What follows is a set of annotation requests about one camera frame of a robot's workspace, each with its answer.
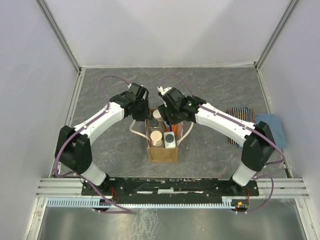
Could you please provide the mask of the brown canvas tote bag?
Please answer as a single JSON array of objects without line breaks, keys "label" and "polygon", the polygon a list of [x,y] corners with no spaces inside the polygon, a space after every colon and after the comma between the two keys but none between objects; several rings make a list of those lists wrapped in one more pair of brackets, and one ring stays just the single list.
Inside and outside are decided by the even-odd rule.
[{"label": "brown canvas tote bag", "polygon": [[[153,115],[152,115],[154,110],[156,110],[156,109],[150,110],[151,119],[154,119]],[[162,134],[163,147],[151,147],[151,144],[150,144],[151,133],[148,133],[147,129],[146,129],[147,120],[144,121],[145,133],[142,133],[142,132],[139,132],[139,131],[136,131],[133,129],[133,127],[136,123],[135,120],[130,125],[129,130],[131,133],[139,135],[139,136],[146,139],[148,161],[153,162],[153,163],[176,163],[176,162],[178,162],[178,147],[182,143],[182,141],[190,134],[191,130],[193,129],[194,123],[192,122],[190,124],[189,129],[186,132],[183,131],[183,135],[180,138],[175,137],[176,148],[165,148],[164,133],[165,132],[172,132],[171,125],[167,125],[163,118],[159,119],[159,120],[162,120],[164,123],[164,133]]]}]

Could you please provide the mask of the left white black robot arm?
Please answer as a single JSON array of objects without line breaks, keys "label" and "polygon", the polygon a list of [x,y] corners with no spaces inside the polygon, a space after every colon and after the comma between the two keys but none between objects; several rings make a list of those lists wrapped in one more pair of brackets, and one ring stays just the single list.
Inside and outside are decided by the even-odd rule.
[{"label": "left white black robot arm", "polygon": [[109,175],[93,163],[92,144],[106,130],[117,122],[131,116],[137,122],[151,118],[149,91],[137,83],[131,83],[127,91],[113,96],[104,108],[84,122],[70,127],[65,125],[59,131],[54,174],[59,174],[58,164],[68,167],[72,173],[82,176],[93,184],[99,195],[110,191]]}]

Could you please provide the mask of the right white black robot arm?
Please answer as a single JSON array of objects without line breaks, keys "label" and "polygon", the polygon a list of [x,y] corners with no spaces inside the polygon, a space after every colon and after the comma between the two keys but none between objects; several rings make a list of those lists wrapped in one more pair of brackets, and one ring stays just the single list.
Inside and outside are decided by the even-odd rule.
[{"label": "right white black robot arm", "polygon": [[242,148],[241,163],[229,182],[236,196],[247,190],[248,182],[260,172],[276,149],[269,125],[240,120],[213,107],[197,96],[184,96],[174,87],[157,87],[163,104],[157,109],[168,125],[188,121],[211,128],[234,140]]}]

